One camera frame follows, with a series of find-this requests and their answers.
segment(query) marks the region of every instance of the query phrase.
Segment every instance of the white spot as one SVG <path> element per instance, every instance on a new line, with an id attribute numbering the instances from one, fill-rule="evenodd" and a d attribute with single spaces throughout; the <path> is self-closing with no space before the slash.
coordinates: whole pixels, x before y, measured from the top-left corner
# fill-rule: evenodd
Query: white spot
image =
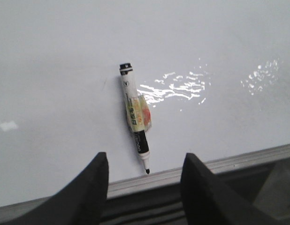
<path id="1" fill-rule="evenodd" d="M 10 130 L 17 130 L 19 127 L 18 125 L 12 120 L 10 122 L 4 122 L 0 124 L 0 128 L 4 131 L 10 131 Z"/>

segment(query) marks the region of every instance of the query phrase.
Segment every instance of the dry erase marker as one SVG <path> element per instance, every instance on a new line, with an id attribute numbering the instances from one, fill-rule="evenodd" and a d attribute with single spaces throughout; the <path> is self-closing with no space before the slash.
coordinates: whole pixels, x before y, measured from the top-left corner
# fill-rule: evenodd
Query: dry erase marker
<path id="1" fill-rule="evenodd" d="M 121 64 L 120 74 L 124 91 L 128 123 L 134 135 L 138 154 L 143 160 L 146 173 L 149 174 L 149 148 L 145 136 L 142 108 L 137 94 L 135 77 L 131 64 Z"/>

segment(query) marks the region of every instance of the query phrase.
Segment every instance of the whiteboard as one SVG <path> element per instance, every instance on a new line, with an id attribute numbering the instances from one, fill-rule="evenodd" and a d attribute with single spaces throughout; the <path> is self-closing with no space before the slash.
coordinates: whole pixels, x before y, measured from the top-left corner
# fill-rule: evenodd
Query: whiteboard
<path id="1" fill-rule="evenodd" d="M 0 206 L 53 195 L 99 151 L 109 182 L 145 175 L 125 62 L 151 173 L 290 143 L 290 1 L 0 1 Z"/>

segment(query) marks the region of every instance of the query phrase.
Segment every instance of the white surface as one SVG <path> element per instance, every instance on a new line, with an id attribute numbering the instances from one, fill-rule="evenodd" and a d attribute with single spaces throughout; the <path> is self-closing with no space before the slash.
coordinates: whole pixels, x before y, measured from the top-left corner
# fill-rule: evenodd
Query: white surface
<path id="1" fill-rule="evenodd" d="M 123 62 L 151 99 L 152 173 L 290 143 L 290 1 L 0 1 L 0 206 L 99 151 L 110 182 L 145 174 Z"/>

